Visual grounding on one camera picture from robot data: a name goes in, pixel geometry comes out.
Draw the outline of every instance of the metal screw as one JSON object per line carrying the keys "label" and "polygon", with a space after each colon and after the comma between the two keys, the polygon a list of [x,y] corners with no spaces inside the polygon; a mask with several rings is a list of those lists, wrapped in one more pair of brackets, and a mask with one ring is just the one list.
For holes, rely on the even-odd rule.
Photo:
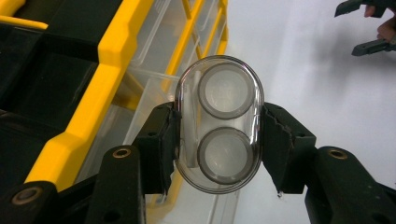
{"label": "metal screw", "polygon": [[347,154],[344,151],[341,151],[339,149],[330,149],[329,151],[329,155],[338,159],[338,160],[346,160],[347,159]]}
{"label": "metal screw", "polygon": [[131,154],[131,149],[129,148],[119,148],[115,152],[113,152],[113,157],[120,159],[125,158]]}
{"label": "metal screw", "polygon": [[42,192],[43,189],[40,187],[30,187],[29,189],[23,189],[12,198],[12,203],[16,205],[30,203],[37,199]]}

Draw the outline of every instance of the white surface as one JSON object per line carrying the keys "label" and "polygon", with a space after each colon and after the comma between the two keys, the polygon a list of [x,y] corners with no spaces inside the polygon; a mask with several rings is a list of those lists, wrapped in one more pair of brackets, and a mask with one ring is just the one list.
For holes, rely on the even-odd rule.
{"label": "white surface", "polygon": [[[281,105],[317,137],[349,150],[374,179],[396,183],[396,52],[354,57],[389,19],[363,7],[335,18],[341,1],[229,0],[226,54],[259,75],[265,101]],[[278,199],[262,167],[241,189],[234,223],[308,223],[304,195]]]}

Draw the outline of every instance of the transparent lid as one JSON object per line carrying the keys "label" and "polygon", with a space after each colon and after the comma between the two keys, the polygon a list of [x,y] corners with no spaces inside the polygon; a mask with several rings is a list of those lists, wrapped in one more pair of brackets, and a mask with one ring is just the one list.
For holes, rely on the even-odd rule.
{"label": "transparent lid", "polygon": [[177,168],[208,193],[242,188],[260,167],[262,85],[242,61],[210,56],[194,63],[177,84],[181,114]]}

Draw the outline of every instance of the circular well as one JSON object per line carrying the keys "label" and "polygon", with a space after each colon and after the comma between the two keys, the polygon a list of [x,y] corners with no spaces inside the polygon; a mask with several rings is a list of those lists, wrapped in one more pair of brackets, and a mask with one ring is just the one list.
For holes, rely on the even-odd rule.
{"label": "circular well", "polygon": [[210,180],[231,185],[245,179],[253,169],[253,150],[244,133],[220,128],[208,133],[198,147],[198,163]]}
{"label": "circular well", "polygon": [[204,110],[218,119],[234,119],[248,111],[254,100],[250,75],[234,63],[209,68],[198,84],[198,98]]}

